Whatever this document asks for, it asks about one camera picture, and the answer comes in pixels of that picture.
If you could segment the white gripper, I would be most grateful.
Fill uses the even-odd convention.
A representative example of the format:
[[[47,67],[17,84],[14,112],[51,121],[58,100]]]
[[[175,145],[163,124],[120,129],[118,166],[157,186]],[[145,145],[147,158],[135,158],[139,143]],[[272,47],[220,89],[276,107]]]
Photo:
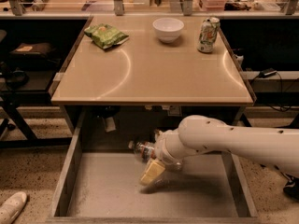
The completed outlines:
[[[154,152],[158,160],[149,159],[140,184],[147,186],[165,171],[165,165],[174,165],[191,155],[191,150],[185,147],[178,135],[178,130],[157,131],[155,135]]]

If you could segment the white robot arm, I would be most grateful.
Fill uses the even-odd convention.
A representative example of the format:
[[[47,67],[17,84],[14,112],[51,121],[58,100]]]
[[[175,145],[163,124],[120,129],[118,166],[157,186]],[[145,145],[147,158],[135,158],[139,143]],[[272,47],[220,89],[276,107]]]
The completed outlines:
[[[161,132],[140,177],[151,184],[165,169],[189,156],[224,151],[299,177],[299,131],[231,126],[218,119],[192,115],[175,130]]]

